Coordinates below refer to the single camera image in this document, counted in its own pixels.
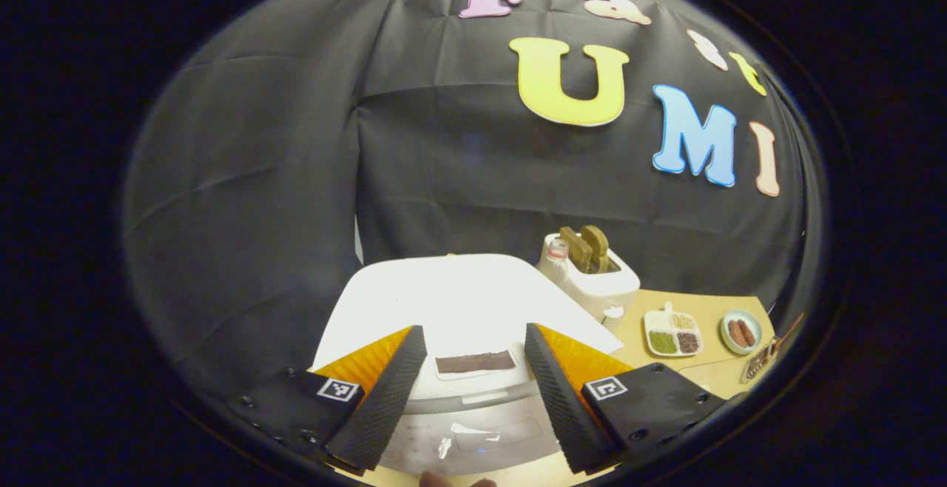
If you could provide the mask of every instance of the brown rectangle on plate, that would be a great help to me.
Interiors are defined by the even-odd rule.
[[[474,370],[506,370],[516,366],[509,351],[485,353],[484,355],[461,355],[436,357],[437,372],[474,372]]]

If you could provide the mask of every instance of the tan surface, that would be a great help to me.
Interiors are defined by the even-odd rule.
[[[644,315],[645,312],[663,311],[665,302],[672,303],[674,312],[689,314],[697,321],[697,327],[704,339],[704,350],[699,355],[662,357],[653,355],[649,351],[643,325]],[[757,347],[768,344],[774,335],[772,322],[770,322],[765,309],[755,296],[683,295],[679,292],[639,290],[635,295],[635,301],[632,302],[632,307],[626,312],[615,331],[615,335],[625,344],[625,347],[613,352],[612,356],[636,369],[640,366],[650,365],[650,363],[661,362],[677,370],[677,372],[687,366],[706,365],[707,363],[734,359],[749,359],[749,355],[735,355],[731,352],[727,345],[724,345],[724,339],[720,336],[720,321],[731,309],[743,309],[760,321],[764,336],[758,342]],[[727,366],[733,366],[733,363],[728,363]],[[736,382],[740,383],[740,372],[737,371],[734,377]],[[718,393],[716,389],[710,389],[710,392],[719,394],[721,398],[728,398]]]
[[[484,474],[465,474],[465,476],[450,476],[448,480],[454,487],[470,487],[478,480],[484,477],[495,481],[497,487],[510,487],[520,485],[542,485],[544,487],[569,487],[582,481],[591,480],[593,477],[599,477],[608,474],[612,469],[598,474],[572,474],[568,464],[565,462],[565,455],[561,452],[543,457],[541,460],[523,463],[520,466],[510,467]],[[336,470],[339,474],[352,477],[355,480],[369,485],[379,485],[383,487],[417,487],[418,476],[406,474],[386,467],[376,467],[375,471],[368,471],[364,477],[353,476],[343,471]]]
[[[701,336],[704,339],[704,350],[699,355],[686,357],[660,357],[650,353],[644,335],[643,319],[645,312],[662,311],[665,302],[671,302],[674,312],[690,314],[697,321]],[[754,382],[740,383],[740,371],[753,355],[735,355],[724,345],[720,336],[720,321],[731,309],[743,309],[755,316],[764,330],[764,336],[757,346],[768,345],[774,331],[772,323],[760,301],[755,296],[704,296],[683,295],[677,292],[660,292],[640,290],[635,296],[635,302],[626,312],[622,322],[615,331],[615,335],[625,344],[625,347],[614,352],[612,356],[628,363],[633,368],[661,362],[687,376],[694,383],[703,386],[708,392],[727,400],[738,392],[750,389]],[[383,485],[393,487],[417,487],[417,476],[391,470],[386,467],[377,467],[375,471],[365,473],[364,477],[352,476],[338,471],[345,476],[355,478],[369,485]],[[498,470],[488,474],[467,474],[467,476],[450,477],[454,487],[468,487],[471,484],[488,477],[496,481],[498,487],[517,485],[544,485],[548,487],[568,487],[582,483],[591,477],[602,476],[610,471],[586,476],[586,474],[572,474],[565,462],[565,456],[555,453],[543,457],[541,460],[523,463],[520,466]]]

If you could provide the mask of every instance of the sectioned dish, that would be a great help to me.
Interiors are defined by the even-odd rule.
[[[704,350],[704,339],[693,316],[674,312],[670,302],[664,311],[646,312],[645,337],[648,349],[663,357],[699,355]]]

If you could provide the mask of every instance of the yellow letter u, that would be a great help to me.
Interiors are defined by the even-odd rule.
[[[599,93],[591,100],[578,100],[562,92],[562,55],[569,45],[557,39],[515,38],[510,48],[520,56],[520,98],[532,112],[556,123],[601,126],[625,109],[625,82],[621,66],[628,63],[622,51],[585,45],[585,54],[595,59]]]

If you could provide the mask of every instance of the sausage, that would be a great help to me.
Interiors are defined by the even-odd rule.
[[[737,321],[731,320],[727,323],[727,328],[730,330],[730,337],[733,338],[733,342],[737,343],[740,348],[745,349],[747,347],[747,339],[744,338],[744,333],[740,330],[740,325],[737,324]]]
[[[750,331],[747,323],[738,320],[737,325],[740,326],[740,331],[744,333],[744,339],[747,339],[747,345],[753,346],[757,344],[757,340],[753,337],[753,332]]]

